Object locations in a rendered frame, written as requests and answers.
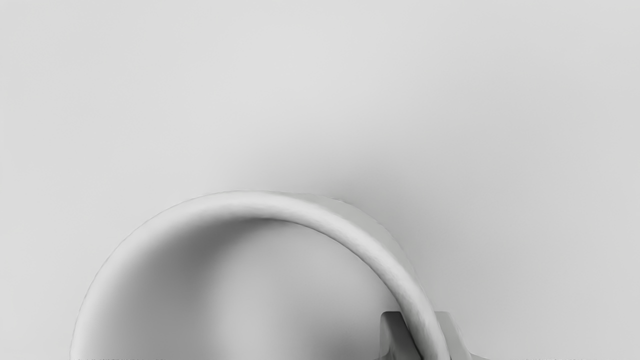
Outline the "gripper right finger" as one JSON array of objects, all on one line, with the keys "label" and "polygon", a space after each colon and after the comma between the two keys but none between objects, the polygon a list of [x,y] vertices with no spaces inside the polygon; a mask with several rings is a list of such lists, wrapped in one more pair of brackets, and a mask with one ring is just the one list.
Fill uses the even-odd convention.
[{"label": "gripper right finger", "polygon": [[471,353],[466,346],[462,331],[450,312],[436,311],[435,315],[445,337],[451,360],[489,360]]}]

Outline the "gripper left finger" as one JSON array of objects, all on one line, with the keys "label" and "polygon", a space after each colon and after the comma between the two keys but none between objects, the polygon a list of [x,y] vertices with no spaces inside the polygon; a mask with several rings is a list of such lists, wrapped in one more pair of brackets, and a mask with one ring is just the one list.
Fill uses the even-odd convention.
[{"label": "gripper left finger", "polygon": [[381,314],[378,360],[423,360],[401,312]]}]

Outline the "white mug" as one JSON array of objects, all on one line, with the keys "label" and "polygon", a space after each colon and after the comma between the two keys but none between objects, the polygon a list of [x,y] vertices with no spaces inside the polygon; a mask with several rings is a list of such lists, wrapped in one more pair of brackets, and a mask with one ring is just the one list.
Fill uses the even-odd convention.
[{"label": "white mug", "polygon": [[453,357],[400,244],[313,194],[229,191],[140,225],[78,311],[70,360],[373,360],[400,312],[423,360]]}]

